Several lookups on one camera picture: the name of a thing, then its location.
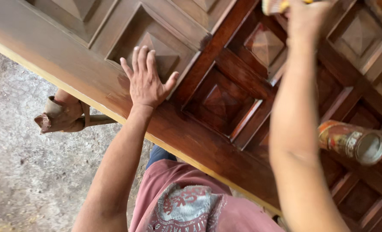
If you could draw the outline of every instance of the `door panel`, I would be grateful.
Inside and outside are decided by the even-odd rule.
[[[370,1],[338,1],[331,15],[330,28],[323,31],[325,37],[318,51],[316,89],[320,116],[323,121],[335,119],[382,130],[382,10]],[[256,5],[212,59],[208,71],[199,73],[202,79],[196,90],[189,91],[190,86],[185,85],[191,82],[188,78],[196,78],[191,75],[177,90],[182,95],[191,93],[182,104],[183,112],[216,130],[240,150],[241,157],[251,156],[266,164],[269,115],[287,58],[286,29],[286,18],[266,17],[261,5]],[[238,86],[255,99],[249,102],[250,110],[248,106],[239,108],[238,115],[243,117],[222,120],[216,126],[211,122],[214,116],[195,114],[207,108],[204,101],[209,101],[216,92],[217,85],[207,85],[206,81],[213,70],[233,83],[229,89],[223,86],[222,92]],[[204,96],[197,105],[196,95]],[[227,107],[235,102],[224,101],[223,97],[221,103],[210,105],[211,111],[221,109],[226,115]],[[382,220],[382,161],[364,167],[327,151],[321,152],[321,160],[333,199],[349,227],[353,231],[373,230]]]
[[[1,48],[120,122],[132,102],[119,58],[154,48],[161,80],[179,71],[182,81],[147,138],[276,213],[268,140],[286,30],[287,19],[266,17],[258,0],[0,0]],[[321,120],[382,130],[382,8],[339,0],[323,34]],[[382,231],[382,161],[365,167],[327,151],[321,161],[350,228]]]

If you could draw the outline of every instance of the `hand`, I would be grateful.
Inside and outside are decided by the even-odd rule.
[[[127,61],[121,58],[121,66],[130,79],[130,94],[133,106],[144,105],[157,108],[173,90],[179,73],[173,72],[166,84],[158,77],[155,62],[155,50],[148,52],[148,47],[134,48],[132,54],[132,69]]]
[[[291,43],[304,45],[318,42],[320,28],[332,3],[323,0],[305,4],[302,0],[290,0],[288,13],[288,37]]]

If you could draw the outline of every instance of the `red t-shirt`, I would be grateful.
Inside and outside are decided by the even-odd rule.
[[[130,232],[283,230],[249,200],[186,163],[163,159],[144,173]]]

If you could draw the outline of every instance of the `dusty floor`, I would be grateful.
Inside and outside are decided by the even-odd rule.
[[[0,232],[70,231],[102,155],[121,128],[39,134],[33,118],[56,90],[0,54]],[[144,140],[128,222],[152,145]]]

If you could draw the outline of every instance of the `tin can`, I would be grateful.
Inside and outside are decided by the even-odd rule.
[[[373,165],[382,158],[382,132],[328,120],[318,127],[320,148],[335,151],[363,165]]]

